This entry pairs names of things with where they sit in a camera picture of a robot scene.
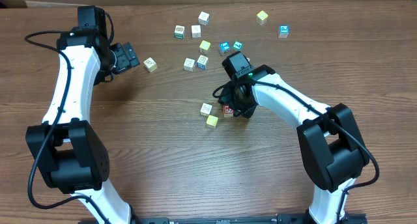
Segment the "red top wooden block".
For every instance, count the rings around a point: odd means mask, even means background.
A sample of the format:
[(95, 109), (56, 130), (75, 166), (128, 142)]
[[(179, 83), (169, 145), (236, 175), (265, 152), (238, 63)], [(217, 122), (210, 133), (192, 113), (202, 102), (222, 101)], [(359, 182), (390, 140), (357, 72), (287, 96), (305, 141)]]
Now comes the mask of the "red top wooden block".
[(231, 108), (229, 107), (229, 105), (227, 105), (227, 104), (225, 104), (225, 105), (223, 106), (223, 116), (224, 116), (224, 117), (233, 117), (233, 116), (234, 116), (234, 110), (233, 110), (233, 109), (231, 109)]

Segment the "cream umbrella wooden block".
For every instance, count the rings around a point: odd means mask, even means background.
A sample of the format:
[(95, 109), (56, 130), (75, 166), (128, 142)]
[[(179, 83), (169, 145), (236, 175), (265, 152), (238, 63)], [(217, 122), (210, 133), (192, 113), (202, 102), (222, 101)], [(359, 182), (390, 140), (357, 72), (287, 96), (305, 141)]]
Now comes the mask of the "cream umbrella wooden block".
[(203, 103), (200, 109), (200, 114), (208, 117), (211, 113), (212, 106), (210, 104)]

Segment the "yellow top wooden block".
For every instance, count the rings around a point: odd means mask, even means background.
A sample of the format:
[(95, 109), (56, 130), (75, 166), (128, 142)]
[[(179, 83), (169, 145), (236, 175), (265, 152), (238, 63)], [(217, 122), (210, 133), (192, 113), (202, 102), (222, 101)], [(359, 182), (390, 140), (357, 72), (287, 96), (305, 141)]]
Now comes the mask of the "yellow top wooden block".
[(215, 128), (217, 126), (218, 123), (218, 117), (213, 116), (213, 115), (209, 115), (207, 117), (207, 121), (206, 121), (206, 125), (209, 128)]

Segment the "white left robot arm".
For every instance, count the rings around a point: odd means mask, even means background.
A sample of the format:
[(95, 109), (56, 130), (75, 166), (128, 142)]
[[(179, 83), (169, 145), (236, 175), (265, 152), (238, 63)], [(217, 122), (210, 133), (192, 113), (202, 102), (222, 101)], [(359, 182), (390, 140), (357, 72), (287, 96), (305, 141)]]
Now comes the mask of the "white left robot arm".
[(96, 6), (78, 7), (78, 24), (59, 31), (59, 73), (41, 124), (25, 140), (34, 157), (27, 194), (47, 210), (78, 200), (95, 223), (139, 223), (109, 179), (109, 155), (90, 124), (93, 88), (139, 65), (130, 43), (113, 43), (110, 15)]

